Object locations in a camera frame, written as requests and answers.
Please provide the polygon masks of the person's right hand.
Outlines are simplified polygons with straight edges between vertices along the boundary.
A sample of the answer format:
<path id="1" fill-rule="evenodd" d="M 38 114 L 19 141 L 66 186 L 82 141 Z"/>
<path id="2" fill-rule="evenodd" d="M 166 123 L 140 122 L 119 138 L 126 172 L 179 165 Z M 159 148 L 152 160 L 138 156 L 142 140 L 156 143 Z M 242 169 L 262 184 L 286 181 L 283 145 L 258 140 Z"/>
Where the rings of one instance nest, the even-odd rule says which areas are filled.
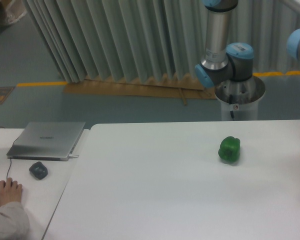
<path id="1" fill-rule="evenodd" d="M 5 185 L 6 185 L 6 180 L 1 180 L 0 181 L 0 207 L 12 202 L 20 203 L 22 200 L 23 185 L 19 184 L 18 182 L 16 185 L 12 187 L 5 187 Z"/>

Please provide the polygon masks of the grey sleeved forearm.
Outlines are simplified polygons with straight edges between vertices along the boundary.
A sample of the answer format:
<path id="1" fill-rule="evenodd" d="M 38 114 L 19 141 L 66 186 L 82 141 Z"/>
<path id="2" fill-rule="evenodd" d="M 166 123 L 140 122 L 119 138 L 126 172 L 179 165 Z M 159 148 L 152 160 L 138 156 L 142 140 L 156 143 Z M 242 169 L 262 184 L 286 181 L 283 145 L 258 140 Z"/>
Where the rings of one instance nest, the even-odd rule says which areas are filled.
<path id="1" fill-rule="evenodd" d="M 0 207 L 0 240 L 25 240 L 29 230 L 29 217 L 20 202 Z"/>

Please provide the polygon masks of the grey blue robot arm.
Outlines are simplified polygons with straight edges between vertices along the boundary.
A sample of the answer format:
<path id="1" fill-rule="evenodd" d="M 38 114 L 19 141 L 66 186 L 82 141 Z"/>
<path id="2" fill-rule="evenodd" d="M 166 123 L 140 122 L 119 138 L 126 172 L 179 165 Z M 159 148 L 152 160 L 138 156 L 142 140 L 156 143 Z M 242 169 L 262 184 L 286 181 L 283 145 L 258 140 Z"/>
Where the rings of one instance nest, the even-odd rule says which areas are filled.
<path id="1" fill-rule="evenodd" d="M 300 14 L 300 0 L 280 0 Z M 208 10 L 205 53 L 195 66 L 195 74 L 205 88 L 212 88 L 226 80 L 242 82 L 253 75 L 253 48 L 246 43 L 231 43 L 226 46 L 232 10 L 238 0 L 202 0 Z M 300 61 L 300 29 L 289 36 L 287 53 Z"/>

